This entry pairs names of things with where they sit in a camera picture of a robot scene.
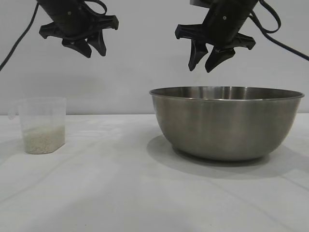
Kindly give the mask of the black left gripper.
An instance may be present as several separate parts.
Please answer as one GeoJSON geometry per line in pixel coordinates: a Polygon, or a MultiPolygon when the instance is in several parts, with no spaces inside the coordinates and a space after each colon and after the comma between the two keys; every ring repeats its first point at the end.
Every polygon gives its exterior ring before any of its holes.
{"type": "Polygon", "coordinates": [[[107,7],[102,1],[93,2],[102,6],[104,13],[92,10],[85,0],[37,1],[52,19],[51,23],[41,26],[39,34],[45,39],[49,36],[63,39],[64,47],[77,51],[86,58],[90,58],[92,54],[89,44],[102,57],[106,56],[102,30],[117,30],[119,21],[115,15],[107,15],[107,7]]]}

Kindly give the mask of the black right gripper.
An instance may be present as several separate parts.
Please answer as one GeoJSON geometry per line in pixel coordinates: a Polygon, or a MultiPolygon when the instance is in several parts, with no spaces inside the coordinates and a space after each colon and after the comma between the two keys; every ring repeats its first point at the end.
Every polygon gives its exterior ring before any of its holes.
{"type": "Polygon", "coordinates": [[[256,0],[191,0],[190,4],[208,8],[201,24],[179,24],[175,30],[177,39],[191,39],[190,71],[208,54],[206,44],[215,46],[205,63],[207,73],[232,58],[236,53],[234,47],[251,50],[255,46],[255,40],[239,30],[256,6],[256,0]]]}

